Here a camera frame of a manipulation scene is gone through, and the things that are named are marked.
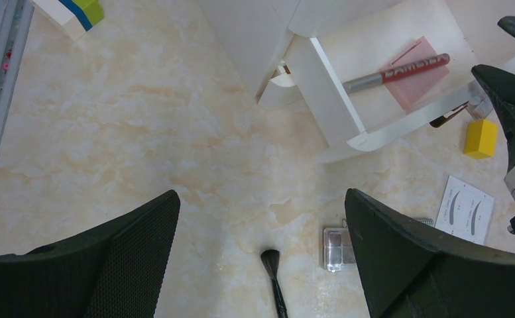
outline red marker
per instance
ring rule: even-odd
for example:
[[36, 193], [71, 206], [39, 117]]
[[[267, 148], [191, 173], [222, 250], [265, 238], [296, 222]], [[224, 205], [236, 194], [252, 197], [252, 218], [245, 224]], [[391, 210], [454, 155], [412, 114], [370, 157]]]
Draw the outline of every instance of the red marker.
[[417, 62], [409, 63], [402, 66], [396, 66], [389, 70], [375, 73], [361, 78], [353, 79], [343, 83], [343, 88], [347, 94], [361, 91], [363, 89], [380, 86], [382, 84], [390, 83], [391, 81], [399, 81], [410, 76], [415, 76], [420, 73], [434, 70], [445, 66], [450, 62], [450, 55], [444, 53], [441, 55], [433, 56], [431, 58], [424, 58]]

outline pink eraser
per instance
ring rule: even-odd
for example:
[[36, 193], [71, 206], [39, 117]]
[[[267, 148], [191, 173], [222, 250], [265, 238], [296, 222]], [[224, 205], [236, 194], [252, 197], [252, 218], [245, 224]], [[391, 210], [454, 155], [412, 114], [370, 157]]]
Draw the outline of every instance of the pink eraser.
[[[436, 55], [437, 52], [435, 52], [433, 46], [431, 46], [425, 37], [422, 37], [381, 70], [387, 70], [395, 66], [401, 66]], [[446, 66], [442, 66], [410, 78], [386, 83], [385, 85], [400, 106], [408, 111], [413, 108], [421, 97], [448, 75], [448, 73], [450, 73], [449, 69]]]

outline yellow block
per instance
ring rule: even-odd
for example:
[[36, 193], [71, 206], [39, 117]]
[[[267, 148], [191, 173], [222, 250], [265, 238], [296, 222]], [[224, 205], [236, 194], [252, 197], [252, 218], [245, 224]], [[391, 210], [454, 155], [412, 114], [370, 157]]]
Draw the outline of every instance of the yellow block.
[[485, 119], [468, 125], [464, 154], [474, 159], [493, 157], [497, 131], [497, 125]]

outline white drawer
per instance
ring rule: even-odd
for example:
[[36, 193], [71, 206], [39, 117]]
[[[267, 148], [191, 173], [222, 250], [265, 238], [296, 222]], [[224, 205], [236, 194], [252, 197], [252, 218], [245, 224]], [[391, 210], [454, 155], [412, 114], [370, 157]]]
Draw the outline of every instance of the white drawer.
[[271, 0], [289, 30], [308, 38], [332, 33], [361, 17], [407, 0]]
[[[497, 26], [507, 15], [515, 0], [409, 0], [328, 35], [295, 36], [284, 56], [291, 74], [269, 81], [260, 104], [296, 100], [298, 88], [330, 147], [321, 161], [375, 150], [481, 93], [473, 66], [515, 73], [515, 39]], [[384, 86], [345, 93], [342, 82], [376, 72], [423, 36], [450, 54], [450, 74], [413, 109], [405, 112]]]

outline clear plastic case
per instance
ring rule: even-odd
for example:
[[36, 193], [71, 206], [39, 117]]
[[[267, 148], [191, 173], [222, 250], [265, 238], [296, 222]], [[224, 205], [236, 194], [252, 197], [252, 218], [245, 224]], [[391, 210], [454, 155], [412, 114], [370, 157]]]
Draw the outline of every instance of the clear plastic case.
[[493, 105], [485, 95], [483, 97], [473, 97], [468, 102], [466, 110], [475, 121], [479, 121], [480, 119], [486, 119], [491, 114]]
[[357, 269], [348, 229], [326, 228], [323, 230], [323, 268], [330, 272]]

